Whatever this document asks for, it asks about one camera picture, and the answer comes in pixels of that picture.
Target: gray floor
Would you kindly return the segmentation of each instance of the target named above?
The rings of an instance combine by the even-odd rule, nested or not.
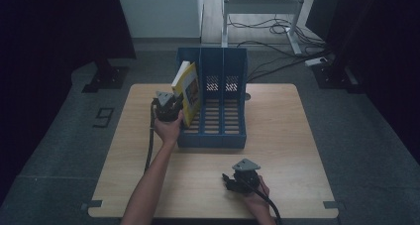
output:
[[[171,82],[176,46],[159,45],[159,51],[137,46],[138,59],[113,60],[113,65],[130,69],[121,89],[82,93],[95,65],[73,73],[73,86],[59,114],[1,206],[1,225],[119,223],[118,218],[89,217],[85,205],[93,195],[130,86]],[[249,72],[277,57],[274,51],[249,48]],[[319,89],[313,72],[303,63],[254,82],[297,86],[340,205],[337,219],[286,219],[284,224],[420,224],[420,167],[365,95]],[[104,124],[96,118],[101,108],[114,108],[109,126],[92,127]]]

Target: wooden table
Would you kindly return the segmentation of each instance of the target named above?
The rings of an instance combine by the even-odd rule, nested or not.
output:
[[[143,174],[149,146],[150,104],[166,84],[135,84],[124,106],[90,207],[92,217],[122,217]],[[297,89],[292,84],[248,84],[247,142],[243,150],[175,148],[156,217],[252,218],[240,194],[225,188],[222,173],[247,158],[270,188],[282,218],[336,218],[334,201]],[[155,152],[161,141],[155,136]]]

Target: black curtain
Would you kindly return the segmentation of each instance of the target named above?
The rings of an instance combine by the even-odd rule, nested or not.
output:
[[[0,200],[98,58],[135,57],[119,0],[0,0]]]

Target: human hand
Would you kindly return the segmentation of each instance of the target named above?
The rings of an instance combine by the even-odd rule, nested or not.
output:
[[[269,196],[269,188],[265,185],[263,177],[259,175],[260,186],[258,190]],[[244,194],[244,202],[248,210],[257,218],[261,225],[263,224],[275,224],[274,219],[269,214],[269,204],[265,202],[259,195],[252,192]]]
[[[178,118],[173,122],[162,122],[158,118],[155,119],[155,132],[161,138],[164,145],[175,145],[183,117],[182,110],[179,110]]]

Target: yellow book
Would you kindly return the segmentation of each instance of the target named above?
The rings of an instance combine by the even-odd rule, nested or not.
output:
[[[188,128],[195,114],[200,110],[200,94],[195,62],[184,61],[172,83],[173,94],[183,94],[184,126]]]

